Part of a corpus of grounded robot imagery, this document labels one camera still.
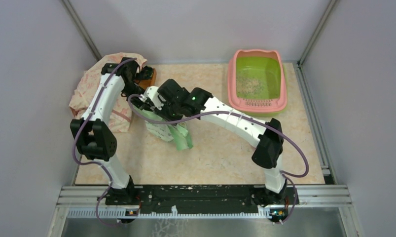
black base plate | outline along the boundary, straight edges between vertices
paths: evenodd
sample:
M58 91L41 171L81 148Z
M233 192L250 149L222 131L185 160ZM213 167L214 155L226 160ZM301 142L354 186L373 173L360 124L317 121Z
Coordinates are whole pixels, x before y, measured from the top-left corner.
M135 197L143 214L171 213L174 205L179 214L257 213L252 195L264 190L264 185L136 185ZM292 187L286 188L285 196L293 203Z

white arm segment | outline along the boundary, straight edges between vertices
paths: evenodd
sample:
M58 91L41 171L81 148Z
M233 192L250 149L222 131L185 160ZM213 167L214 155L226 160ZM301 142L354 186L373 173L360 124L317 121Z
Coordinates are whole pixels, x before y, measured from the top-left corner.
M101 90L101 87L103 87L108 77L109 74L101 76L101 82L99 84L98 90L96 91L95 97L93 97L92 103L90 103L89 108L82 115L82 119L86 119L89 116L89 113L92 110L92 106L96 98L98 97L99 91ZM110 114L112 113L112 109L116 103L116 99L121 94L124 86L125 83L122 77L113 76L109 80L107 86L102 92L98 104L96 105L94 114L90 117L90 121L95 121L99 119L105 122L106 125L109 124ZM122 168L121 162L119 162L116 154L109 158L109 161L104 161L101 159L94 159L94 161L101 163L109 171L113 179L112 188L124 189L127 187L130 180L130 175L124 170L124 168Z
M202 110L201 113L221 110L221 111L234 112L237 114L241 114L242 116L252 118L222 103L220 100L218 100L215 97L209 98L208 101L205 103L205 107L206 107L205 110ZM256 118L252 118L252 119L261 123L265 123L265 121L260 119L256 119ZM215 123L221 127L224 127L227 130L234 132L235 134L239 135L240 137L248 141L248 143L250 143L250 145L252 145L253 147L257 147L260 141L260 139L258 138L259 134L263 134L264 131L266 130L265 127L254 124L242 118L227 114L218 114L218 115L214 114L214 115L202 116L201 120ZM275 168L263 169L265 176L265 187L268 190L271 190L277 194L282 190L285 184L285 178L280 173L281 170L282 170L282 154L279 156Z
M130 181L130 175L122 167L116 154L109 158L108 162L102 159L94 159L94 161L101 163L109 171L113 179L112 187L114 189L124 189L127 187L128 182Z
M98 90L96 91L95 97L93 97L92 103L90 103L87 110L82 115L82 119L86 119L89 116L89 113L92 111L92 106L98 97L98 94L103 87L105 81L108 79L109 74L105 74L101 76L101 82L99 84ZM116 99L121 94L122 89L124 88L125 83L122 77L113 76L107 86L104 88L102 95L99 99L99 102L96 105L95 113L91 116L90 121L95 121L100 119L105 122L106 125L109 123L109 117L112 113L112 109L115 106Z

stainless steel floor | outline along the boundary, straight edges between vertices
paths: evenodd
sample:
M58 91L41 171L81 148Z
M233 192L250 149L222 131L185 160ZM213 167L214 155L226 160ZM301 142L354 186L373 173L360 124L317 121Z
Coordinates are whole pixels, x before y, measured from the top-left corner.
M96 219L67 219L64 237L342 237L337 208L298 208L283 226L249 219L142 219L111 228Z

brown object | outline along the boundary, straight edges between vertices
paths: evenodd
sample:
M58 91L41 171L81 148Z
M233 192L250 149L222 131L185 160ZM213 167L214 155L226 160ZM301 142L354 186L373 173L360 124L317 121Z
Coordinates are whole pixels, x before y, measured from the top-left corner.
M141 86L141 88L145 90L145 89L147 89L147 87L155 84L156 76L157 76L156 69L153 68L153 77L149 80L141 80L140 83L138 83L138 85Z

cable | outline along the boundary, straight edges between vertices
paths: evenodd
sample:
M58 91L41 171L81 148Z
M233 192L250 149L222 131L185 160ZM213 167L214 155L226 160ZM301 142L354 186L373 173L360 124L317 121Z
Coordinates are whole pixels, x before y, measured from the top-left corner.
M101 202L101 200L105 197L105 195L108 193L108 191L110 190L110 188L112 187L113 184L113 178L112 175L110 174L109 170L103 166L100 162L97 161L89 161L89 162L81 162L77 159L77 155L76 155L76 147L77 147L77 141L79 140L79 137L84 129L84 127L86 126L86 124L89 122L90 118L92 117L92 115L95 114L95 109L96 106L98 105L99 99L102 96L102 93L104 91L104 89L106 88L108 82L110 81L110 79L113 77L113 75L115 75L116 71L124 64L134 61L137 58L130 58L127 59L125 61L122 61L120 64L118 64L113 70L112 72L109 74L109 77L106 79L106 81L104 82L104 84L102 85L102 88L99 90L98 96L96 96L96 100L93 102L92 105L92 109L90 110L89 115L87 116L87 118L84 120L84 122L82 123L82 125L80 126L79 130L76 133L76 136L74 137L74 142L73 142L73 146L72 146L72 156L73 156L73 160L74 162L76 162L78 165L88 165L88 164L97 164L99 165L104 172L107 174L108 178L109 178L109 185L108 187L105 189L104 193L99 197L98 202L96 203L96 218L104 225L109 226L109 227L116 227L120 224L120 222L118 222L117 224L108 224L106 222L104 222L100 217L99 217L99 204Z
M283 172L284 172L284 171L281 170L282 176L284 176L284 177L292 184L293 192L295 193L295 197L293 198L293 204L292 204L292 207L290 208L290 211L289 211L289 213L288 213L288 216L287 216L283 221L274 222L275 224L282 224L282 225L285 224L285 222L289 220L289 217L292 215L293 210L294 210L294 208L295 208L296 200L298 199L298 191L296 190L295 184L293 183L293 181L292 181L289 177L287 177L286 175L284 175Z
M156 120L152 120L152 119L149 119L149 118L143 116L143 115L140 114L137 110L134 109L134 105L131 103L131 99L132 99L133 97L139 97L139 96L140 96L140 95L137 95L137 94L130 95L130 96L128 97L128 99L127 99L128 105L130 106L131 110L132 110L138 117L140 117L140 118L142 118L142 119L144 119L144 120L146 120L146 121L148 121L148 122L151 122L151 123L155 123L155 124L175 124L175 123L180 123L180 122L186 122L186 121L189 121L189 120L192 120L192 119L196 119L196 118L199 118L199 117L202 117L202 116L206 116L206 115L227 114L227 115L233 115L233 116L236 116L236 117L238 117L238 118L245 119L245 120L250 121L250 122L252 122L252 123L255 123L255 124L258 124L258 125L260 125L260 126L263 126L263 127L265 127L266 129L271 130L272 132L278 134L279 136L281 136L281 137L283 137L285 140L287 140L287 141L299 152L299 154L301 155L302 159L304 160L304 164L305 164L305 172L304 172L303 174L292 174L292 173L289 173L289 172L286 172L286 171L283 171L283 170L280 171L280 173L282 174L282 176L283 176L285 179L289 180L289 182L292 184L293 190L294 190L294 192L295 192L295 197L294 197L293 205L292 205L292 207L291 207L291 209L290 209L290 211L289 211L288 216L287 216L283 221L278 222L278 224L284 224L284 223L289 219L289 217L291 216L291 214L293 213L293 210L294 210L294 208L295 208L296 200L298 199L298 192L297 192L297 190L296 190L295 184L293 183L293 181L292 181L289 177L287 177L287 175L292 176L292 177L296 177L296 178L302 178L302 177L307 176L307 174L308 174L308 172L309 172L309 170L310 170L310 166L309 166L309 164L308 164L307 158L305 157L305 155L304 155L304 153L302 152L302 150L300 149L300 147L299 147L294 141L292 141L290 138L288 138L288 137L287 137L285 134L283 134L281 131L279 131L279 130L277 130L277 129L275 129L275 128L273 128L273 127L267 125L267 124L264 124L264 123L261 123L261 122L259 122L259 121L253 120L252 118L249 118L249 117L247 117L247 116L243 116L242 113L241 113L241 114L238 114L238 113L228 112L228 111L211 111L211 112L205 112L205 113L193 115L193 116L190 116L190 117L187 117L187 118L182 118L182 119L179 119L179 120L176 120L176 121L156 121Z

